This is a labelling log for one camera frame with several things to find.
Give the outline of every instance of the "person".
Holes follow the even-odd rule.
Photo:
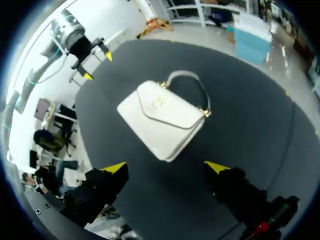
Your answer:
[[[66,141],[58,134],[51,133],[46,129],[35,131],[33,135],[35,144],[58,156],[59,151],[65,146]]]
[[[65,192],[75,189],[73,186],[63,184],[65,168],[77,170],[79,168],[78,161],[59,160],[56,167],[42,164],[33,175],[24,172],[22,180],[41,194],[50,191],[52,194],[61,197]]]

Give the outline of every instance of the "desk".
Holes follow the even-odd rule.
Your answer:
[[[75,110],[92,166],[128,163],[129,181],[114,206],[133,229],[146,240],[216,240],[231,229],[220,239],[237,239],[243,226],[209,192],[204,161],[242,168],[271,200],[299,197],[299,211],[283,234],[294,227],[319,184],[320,147],[312,124],[284,89],[235,57],[184,43],[129,41],[113,55],[80,89]],[[200,77],[212,115],[167,163],[144,146],[117,106],[142,82],[162,82],[175,70]],[[204,101],[197,86],[181,78],[170,90],[197,106]]]

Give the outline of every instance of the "floor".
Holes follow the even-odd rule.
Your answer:
[[[234,45],[228,42],[228,34],[223,29],[213,26],[203,28],[199,25],[191,25],[190,23],[177,23],[173,25],[173,27],[174,31],[156,29],[142,40],[160,39],[169,40],[173,43],[184,42],[235,56]],[[284,88],[290,97],[304,110],[315,126],[315,129],[319,132],[319,101],[312,93],[312,87],[304,74],[306,66],[298,53],[293,49],[293,39],[285,33],[283,28],[273,22],[271,24],[271,29],[274,33],[274,37],[266,62],[263,65],[252,65],[270,76],[277,84]],[[73,150],[72,157],[66,157],[66,159],[76,159],[83,162],[83,172],[85,173],[89,171],[92,166],[86,153],[81,137],[81,131],[78,126],[77,129],[78,133],[73,136],[73,142],[76,145],[76,149]],[[69,169],[66,170],[65,180],[68,185],[76,186],[77,179],[84,180],[84,174]],[[93,224],[88,224],[85,228],[102,237],[113,239],[116,236],[115,232],[117,232],[117,229],[112,228],[112,226],[120,226],[123,222],[124,220],[122,218],[118,221],[100,218]]]

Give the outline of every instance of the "handbag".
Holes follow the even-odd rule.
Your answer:
[[[198,81],[207,99],[205,110],[168,90],[178,76]],[[187,70],[172,72],[160,84],[151,80],[143,82],[118,105],[117,111],[147,148],[166,162],[179,155],[211,115],[210,99],[200,78]]]

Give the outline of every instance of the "white wall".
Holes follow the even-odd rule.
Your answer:
[[[67,9],[79,20],[79,22],[86,29],[86,36],[90,41],[97,37],[104,37],[108,39],[113,34],[123,28],[127,28],[135,36],[138,35],[145,25],[145,20],[139,13],[137,6],[133,1],[127,0],[69,0],[72,5]],[[27,75],[35,65],[42,61],[39,52],[43,46],[48,42],[47,27],[44,33],[36,40],[35,44],[29,51],[22,68],[17,77],[14,89],[21,92],[22,86]],[[43,78],[54,73],[62,64],[62,56],[45,72]],[[80,89],[75,83],[69,83],[68,79],[73,73],[71,65],[76,62],[76,58],[69,55],[63,68],[52,78],[44,83],[37,84],[33,89],[30,98],[26,104],[23,114],[16,111],[13,114],[12,127],[10,131],[9,149],[12,155],[12,162],[21,165],[29,165],[29,151],[34,147],[33,134],[39,122],[34,118],[36,106],[39,98],[46,98],[51,101],[57,101],[67,106],[74,103],[75,96]],[[84,67],[88,72],[99,65],[99,61],[92,57]],[[75,79],[83,83],[85,80],[77,74]],[[13,82],[8,94],[12,94]]]

